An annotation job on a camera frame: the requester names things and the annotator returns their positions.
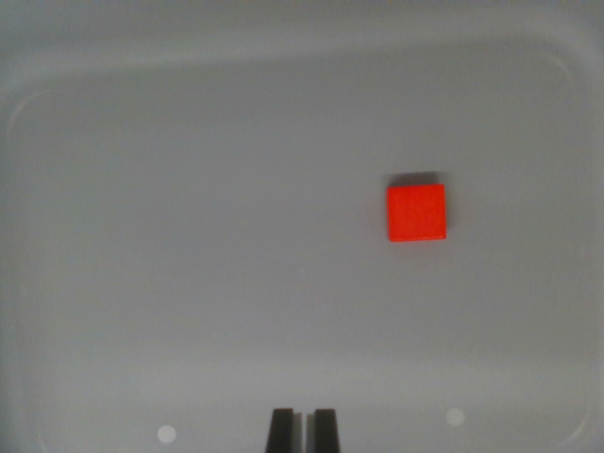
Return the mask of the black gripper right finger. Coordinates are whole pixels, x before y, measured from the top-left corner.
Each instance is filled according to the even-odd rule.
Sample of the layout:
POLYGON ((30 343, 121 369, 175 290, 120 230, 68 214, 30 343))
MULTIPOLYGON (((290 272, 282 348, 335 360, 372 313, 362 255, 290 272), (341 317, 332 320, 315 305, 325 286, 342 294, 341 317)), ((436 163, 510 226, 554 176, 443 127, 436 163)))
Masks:
POLYGON ((306 452, 341 452, 337 415, 334 409, 317 409, 307 415, 306 452))

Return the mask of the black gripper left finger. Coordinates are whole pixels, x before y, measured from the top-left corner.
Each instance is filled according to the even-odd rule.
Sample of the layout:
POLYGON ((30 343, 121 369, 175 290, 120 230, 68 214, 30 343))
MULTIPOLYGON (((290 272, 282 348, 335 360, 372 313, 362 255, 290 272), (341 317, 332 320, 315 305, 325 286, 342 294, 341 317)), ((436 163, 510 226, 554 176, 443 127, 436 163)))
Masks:
POLYGON ((267 436, 266 453, 302 452, 302 414, 292 408, 274 409, 267 436))

